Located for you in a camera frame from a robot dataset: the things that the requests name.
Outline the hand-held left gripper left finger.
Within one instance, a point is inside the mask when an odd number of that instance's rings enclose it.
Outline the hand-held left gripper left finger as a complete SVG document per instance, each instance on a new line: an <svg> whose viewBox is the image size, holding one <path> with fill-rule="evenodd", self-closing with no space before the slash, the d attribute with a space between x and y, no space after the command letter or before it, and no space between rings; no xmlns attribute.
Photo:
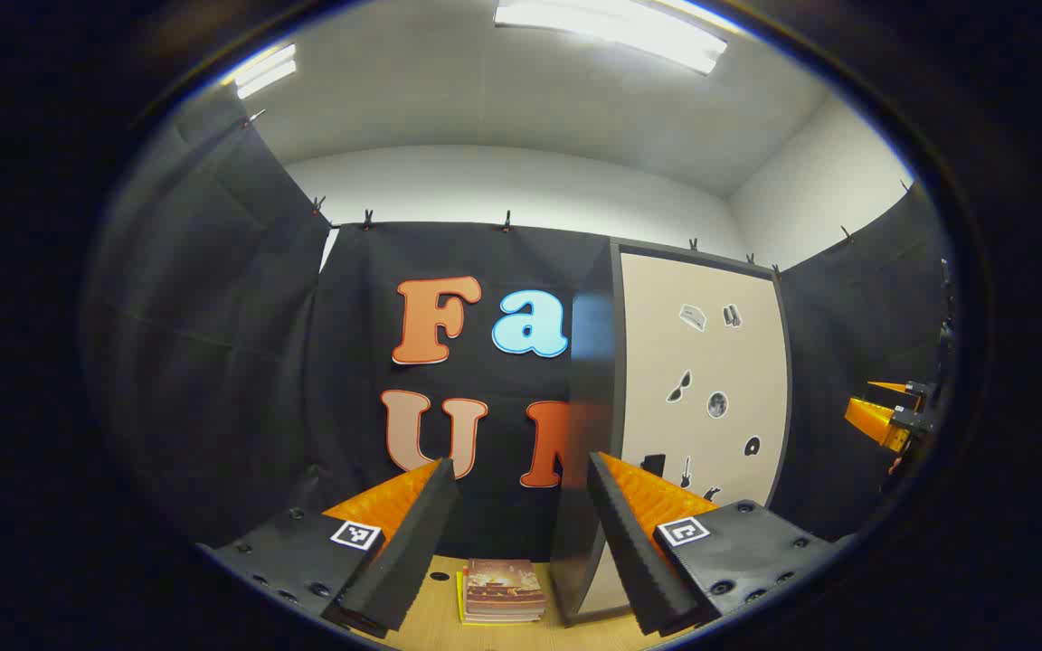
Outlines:
<svg viewBox="0 0 1042 651"><path fill-rule="evenodd" d="M384 639L421 592L458 487L452 461L405 471L336 505L311 468L277 514L203 553L266 600L323 627Z"/></svg>

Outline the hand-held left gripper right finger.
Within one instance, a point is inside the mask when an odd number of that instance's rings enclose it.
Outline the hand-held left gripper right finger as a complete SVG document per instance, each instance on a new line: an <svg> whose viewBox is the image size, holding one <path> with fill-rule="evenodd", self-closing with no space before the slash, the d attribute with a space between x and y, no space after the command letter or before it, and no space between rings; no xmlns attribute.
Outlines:
<svg viewBox="0 0 1042 651"><path fill-rule="evenodd" d="M753 500L715 505L611 455L587 487L642 633L667 637L755 614L842 552Z"/></svg>

